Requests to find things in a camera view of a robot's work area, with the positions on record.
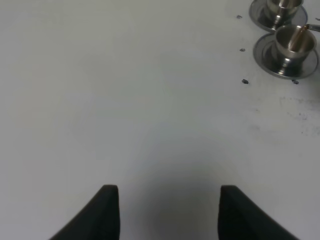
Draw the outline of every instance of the cup handle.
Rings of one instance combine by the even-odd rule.
[[[307,24],[308,29],[316,32],[320,32],[320,25]]]

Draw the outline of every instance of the black object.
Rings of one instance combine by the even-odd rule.
[[[119,240],[119,191],[104,185],[90,202],[50,240]]]
[[[232,185],[221,187],[218,235],[219,240],[298,240]]]
[[[219,240],[298,240],[233,185],[221,187],[218,235]],[[119,237],[118,187],[104,185],[50,240],[119,240]]]

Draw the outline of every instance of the metal saucer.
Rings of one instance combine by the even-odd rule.
[[[282,24],[275,24],[266,17],[264,13],[265,6],[266,0],[254,0],[253,3],[251,3],[249,15],[256,25],[270,33],[273,33],[275,30],[277,30],[278,27],[281,27],[282,25],[293,24],[298,26],[304,26],[308,22],[307,11],[302,6],[291,20]]]
[[[267,73],[282,79],[303,79],[315,72],[319,64],[319,56],[313,50],[299,67],[283,67],[271,55],[271,46],[275,35],[268,33],[255,44],[253,56],[256,63]]]

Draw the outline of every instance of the stainless steel cup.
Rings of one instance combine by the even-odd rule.
[[[294,47],[290,48],[293,39]],[[298,67],[317,45],[315,36],[309,31],[301,32],[301,26],[285,25],[279,27],[274,34],[271,46],[273,59],[283,67]]]
[[[266,0],[264,14],[275,24],[291,20],[304,0]]]

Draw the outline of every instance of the white table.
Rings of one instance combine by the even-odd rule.
[[[1,1],[0,239],[48,239],[104,184],[122,240],[217,239],[228,184],[319,239],[320,71],[260,69],[250,4]]]

